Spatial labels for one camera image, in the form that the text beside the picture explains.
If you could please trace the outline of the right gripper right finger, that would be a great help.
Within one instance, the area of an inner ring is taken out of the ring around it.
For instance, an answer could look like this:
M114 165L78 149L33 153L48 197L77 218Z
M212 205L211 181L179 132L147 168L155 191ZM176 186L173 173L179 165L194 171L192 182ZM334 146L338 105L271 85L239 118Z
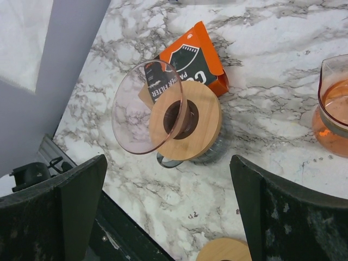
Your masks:
M347 200L233 155L230 171L252 260L347 260Z

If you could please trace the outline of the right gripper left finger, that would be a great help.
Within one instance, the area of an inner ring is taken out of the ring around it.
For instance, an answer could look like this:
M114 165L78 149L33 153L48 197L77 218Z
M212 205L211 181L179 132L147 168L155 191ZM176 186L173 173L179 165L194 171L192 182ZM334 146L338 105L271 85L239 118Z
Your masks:
M83 260L106 170L101 154L1 197L1 260Z

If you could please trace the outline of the pink plastic dripper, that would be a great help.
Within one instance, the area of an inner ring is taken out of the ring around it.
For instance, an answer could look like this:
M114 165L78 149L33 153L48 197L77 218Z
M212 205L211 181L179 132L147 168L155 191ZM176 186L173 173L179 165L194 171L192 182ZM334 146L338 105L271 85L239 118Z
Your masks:
M181 78L165 61L153 59L132 68L121 81L111 122L119 145L147 154L180 135L189 121Z

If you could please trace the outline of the orange coffee filter box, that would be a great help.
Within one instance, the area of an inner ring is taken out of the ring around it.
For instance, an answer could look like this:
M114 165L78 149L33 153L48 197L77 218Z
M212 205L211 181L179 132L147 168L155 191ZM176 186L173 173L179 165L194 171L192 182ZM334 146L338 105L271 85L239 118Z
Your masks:
M217 97L228 92L229 81L220 57L202 21L196 23L178 40L154 57L160 63L145 66L156 80L163 80L171 69L182 81L194 80L208 86Z

